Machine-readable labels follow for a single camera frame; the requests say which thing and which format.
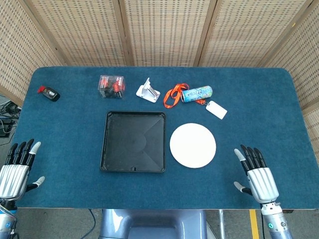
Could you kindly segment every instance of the white plate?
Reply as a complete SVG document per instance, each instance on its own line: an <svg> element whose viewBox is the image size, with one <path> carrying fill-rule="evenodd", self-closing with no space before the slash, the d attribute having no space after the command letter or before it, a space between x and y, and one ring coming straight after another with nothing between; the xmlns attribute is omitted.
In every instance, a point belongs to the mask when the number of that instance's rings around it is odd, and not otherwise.
<svg viewBox="0 0 319 239"><path fill-rule="evenodd" d="M206 127L196 123L186 123L175 129L169 146L176 161L188 168L207 165L216 152L213 134Z"/></svg>

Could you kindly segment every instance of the white tag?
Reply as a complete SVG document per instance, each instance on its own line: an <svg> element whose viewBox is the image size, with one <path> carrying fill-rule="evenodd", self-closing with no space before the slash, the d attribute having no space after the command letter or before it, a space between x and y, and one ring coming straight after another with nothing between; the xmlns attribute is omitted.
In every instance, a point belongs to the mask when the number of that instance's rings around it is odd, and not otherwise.
<svg viewBox="0 0 319 239"><path fill-rule="evenodd" d="M208 105L206 106L206 109L211 112L213 115L219 117L221 120L224 118L224 116L227 113L227 110L225 110L222 106L218 105L214 101L210 101Z"/></svg>

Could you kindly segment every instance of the black tray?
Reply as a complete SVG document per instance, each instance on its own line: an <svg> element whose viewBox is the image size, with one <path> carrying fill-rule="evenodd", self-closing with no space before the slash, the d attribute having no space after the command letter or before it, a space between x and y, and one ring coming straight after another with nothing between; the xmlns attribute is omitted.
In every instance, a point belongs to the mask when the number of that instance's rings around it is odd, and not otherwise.
<svg viewBox="0 0 319 239"><path fill-rule="evenodd" d="M107 113L102 171L164 172L165 114Z"/></svg>

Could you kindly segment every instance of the blue carpet surface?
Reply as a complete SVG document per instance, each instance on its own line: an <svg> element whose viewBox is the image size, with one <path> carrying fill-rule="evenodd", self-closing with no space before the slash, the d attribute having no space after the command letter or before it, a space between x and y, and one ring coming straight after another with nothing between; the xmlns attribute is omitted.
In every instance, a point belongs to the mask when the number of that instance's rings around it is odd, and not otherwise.
<svg viewBox="0 0 319 239"><path fill-rule="evenodd" d="M124 76L122 100L103 99L100 75ZM153 104L136 96L146 78L161 92ZM177 83L190 88L210 85L211 100L228 110L223 120L195 102L163 106L165 93ZM61 94L52 102L37 89L45 85ZM166 114L164 173L114 173L100 170L108 111ZM184 123L199 123L214 135L213 161L190 169L175 161L169 139ZM233 181L248 185L233 150L240 144L259 148L271 168L286 209L319 207L319 170L307 135L291 76L272 68L182 67L43 67L36 70L24 101L13 142L34 138L42 145L29 182L46 177L26 193L19 207L125 209L259 208Z"/></svg>

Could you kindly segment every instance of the colorful can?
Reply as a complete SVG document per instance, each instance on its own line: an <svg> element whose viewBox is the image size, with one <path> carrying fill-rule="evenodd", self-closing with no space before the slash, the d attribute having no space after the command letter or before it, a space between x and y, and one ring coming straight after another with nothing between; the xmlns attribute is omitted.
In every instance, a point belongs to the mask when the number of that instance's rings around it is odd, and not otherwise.
<svg viewBox="0 0 319 239"><path fill-rule="evenodd" d="M184 103L197 101L200 99L211 97L212 94L212 88L210 86L204 86L192 90L183 91L181 95L181 101Z"/></svg>

